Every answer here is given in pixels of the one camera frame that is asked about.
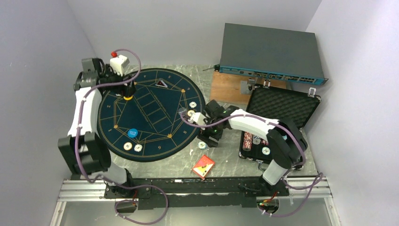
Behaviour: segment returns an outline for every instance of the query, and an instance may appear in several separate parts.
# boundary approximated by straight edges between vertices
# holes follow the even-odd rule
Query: poker chip case
[[[321,101],[320,96],[314,95],[314,92],[314,88],[310,88],[309,93],[270,86],[256,88],[251,93],[246,111],[269,119],[292,119],[302,129]],[[263,163],[272,161],[273,150],[269,155],[262,153],[262,148],[267,147],[267,144],[252,143],[249,151],[243,150],[243,145],[244,132],[241,133],[239,157]]]

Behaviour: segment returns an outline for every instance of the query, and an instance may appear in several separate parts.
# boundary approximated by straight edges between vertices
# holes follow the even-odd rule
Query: wooden board
[[[241,94],[240,82],[247,81],[249,78],[251,77],[214,72],[209,99],[231,104],[246,105],[250,95]],[[287,84],[285,81],[272,80],[271,86],[285,89]]]

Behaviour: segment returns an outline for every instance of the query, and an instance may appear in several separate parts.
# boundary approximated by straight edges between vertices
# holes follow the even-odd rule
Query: gray wall
[[[57,140],[80,60],[94,52],[62,0],[2,0],[0,49],[0,225],[48,225],[70,175]]]
[[[224,23],[305,31],[321,0],[68,0],[99,57],[134,50],[144,64],[217,64]]]
[[[307,28],[330,78],[308,137],[343,225],[399,225],[398,22],[394,0],[324,0]]]

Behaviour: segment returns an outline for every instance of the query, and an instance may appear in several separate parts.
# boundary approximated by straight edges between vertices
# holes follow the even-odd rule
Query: round black mat
[[[129,101],[104,94],[97,127],[108,148],[128,160],[157,161],[186,147],[199,129],[183,123],[177,110],[203,110],[205,100],[197,85],[179,72],[161,68],[142,70],[135,84],[137,91]],[[130,150],[126,143],[131,143]],[[136,152],[136,145],[142,150]]]

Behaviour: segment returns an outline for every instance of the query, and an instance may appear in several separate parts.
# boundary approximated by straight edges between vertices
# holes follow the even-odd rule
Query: gray marble surface
[[[144,68],[168,68],[181,72],[201,89],[204,94],[205,102],[209,101],[210,87],[212,83],[213,70],[203,72],[202,70],[211,67],[211,65],[144,65]],[[231,104],[219,103],[224,107]],[[236,105],[246,109],[245,105]],[[254,161],[241,159],[239,155],[241,131],[225,129],[223,137],[219,141],[217,148],[201,150],[198,148],[199,140],[195,138],[190,145],[183,148],[178,153],[154,162],[134,162],[121,158],[111,153],[112,160],[120,167],[128,169],[134,178],[182,178],[197,177],[192,168],[200,157],[206,154],[215,162],[215,166],[207,177],[241,177],[241,176],[260,176],[262,171],[258,169]],[[293,171],[292,176],[315,176],[317,175],[316,166],[313,161],[311,150],[305,151],[307,163],[302,171]]]

